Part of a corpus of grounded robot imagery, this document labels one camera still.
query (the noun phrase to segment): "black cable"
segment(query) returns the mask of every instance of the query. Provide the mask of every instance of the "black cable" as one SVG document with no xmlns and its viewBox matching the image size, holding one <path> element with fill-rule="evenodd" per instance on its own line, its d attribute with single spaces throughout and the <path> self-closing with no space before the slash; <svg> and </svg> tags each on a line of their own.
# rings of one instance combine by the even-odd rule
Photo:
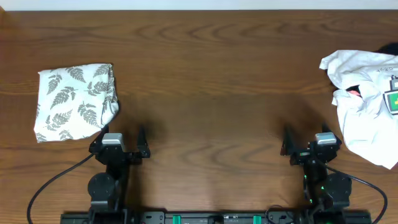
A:
<svg viewBox="0 0 398 224">
<path fill-rule="evenodd" d="M 33 224 L 32 219 L 30 218 L 30 210 L 32 209 L 33 206 L 33 202 L 35 201 L 35 199 L 37 198 L 37 196 L 39 196 L 39 193 L 41 193 L 41 191 L 44 190 L 44 188 L 46 188 L 46 186 L 48 186 L 49 184 L 51 184 L 53 181 L 55 181 L 56 179 L 58 179 L 59 177 L 61 177 L 63 174 L 66 174 L 67 172 L 73 170 L 74 168 L 82 165 L 83 163 L 85 163 L 87 160 L 89 160 L 91 157 L 93 157 L 94 154 L 90 154 L 88 157 L 86 157 L 86 159 L 83 159 L 82 161 L 80 161 L 78 164 L 74 165 L 73 167 L 62 171 L 61 173 L 59 173 L 58 175 L 56 175 L 55 177 L 51 178 L 49 181 L 47 181 L 39 190 L 36 191 L 35 195 L 33 195 L 32 199 L 29 202 L 29 205 L 27 206 L 27 211 L 26 211 L 26 217 L 27 217 L 27 221 L 29 224 Z"/>
<path fill-rule="evenodd" d="M 335 172 L 335 173 L 339 173 L 339 174 L 345 175 L 345 176 L 348 177 L 348 178 L 351 178 L 351 179 L 353 179 L 353 180 L 356 180 L 356 181 L 358 181 L 359 183 L 362 183 L 362 184 L 364 184 L 364 185 L 367 185 L 367 186 L 369 186 L 369 187 L 371 187 L 371 188 L 377 190 L 377 191 L 383 196 L 384 205 L 383 205 L 383 209 L 381 210 L 380 214 L 379 214 L 379 215 L 377 216 L 377 218 L 372 222 L 372 224 L 376 224 L 376 223 L 378 223 L 378 222 L 380 221 L 380 219 L 383 217 L 384 213 L 385 213 L 386 210 L 387 210 L 388 199 L 387 199 L 386 193 L 384 193 L 379 187 L 377 187 L 377 186 L 375 186 L 375 185 L 373 185 L 373 184 L 371 184 L 371 183 L 369 183 L 369 182 L 366 182 L 365 180 L 361 180 L 361 179 L 359 179 L 359 178 L 357 178 L 357 177 L 355 177 L 355 176 L 353 176 L 353 175 L 349 175 L 349 174 L 343 173 L 342 171 L 338 171 L 338 170 L 336 170 L 336 169 L 333 169 L 333 168 L 331 168 L 331 167 L 328 167 L 325 163 L 323 163 L 322 161 L 320 161 L 316 156 L 314 156 L 314 158 L 315 158 L 316 162 L 319 163 L 319 164 L 320 164 L 321 166 L 323 166 L 324 168 L 326 168 L 326 169 L 328 169 L 328 170 L 331 170 L 331 171 L 333 171 L 333 172 Z"/>
</svg>

